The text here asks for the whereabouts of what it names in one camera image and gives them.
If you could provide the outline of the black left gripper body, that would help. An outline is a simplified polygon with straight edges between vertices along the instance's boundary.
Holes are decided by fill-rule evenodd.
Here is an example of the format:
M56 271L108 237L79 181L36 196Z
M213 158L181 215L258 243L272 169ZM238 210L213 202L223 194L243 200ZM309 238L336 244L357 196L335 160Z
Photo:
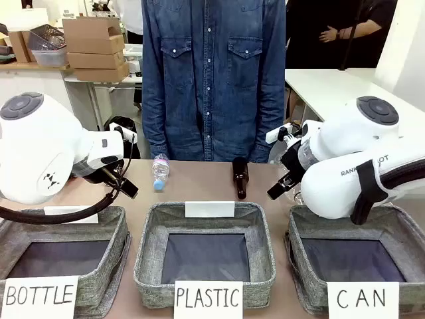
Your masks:
M82 177L89 183L113 183L116 179L119 179L123 168L123 159L109 163L98 169L90 167L87 159L82 159L73 165L71 175Z

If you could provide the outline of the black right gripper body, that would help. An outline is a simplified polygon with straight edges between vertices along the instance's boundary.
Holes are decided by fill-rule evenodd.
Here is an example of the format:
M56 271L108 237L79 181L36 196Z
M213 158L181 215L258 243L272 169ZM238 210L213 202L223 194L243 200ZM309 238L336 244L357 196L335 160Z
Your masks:
M280 161L287 169L287 173L280 179L281 182L300 182L305 173L305 169L302 167L298 159L298 151L301 146L300 142L296 142L290 146L286 152L281 156Z

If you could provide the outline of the bystander hand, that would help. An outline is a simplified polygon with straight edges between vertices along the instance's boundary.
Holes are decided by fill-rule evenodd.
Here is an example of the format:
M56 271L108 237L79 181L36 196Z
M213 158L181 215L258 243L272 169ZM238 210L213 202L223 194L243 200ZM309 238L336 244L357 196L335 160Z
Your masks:
M335 41L339 38L339 31L333 27L328 26L327 30L320 33L319 40L323 43Z

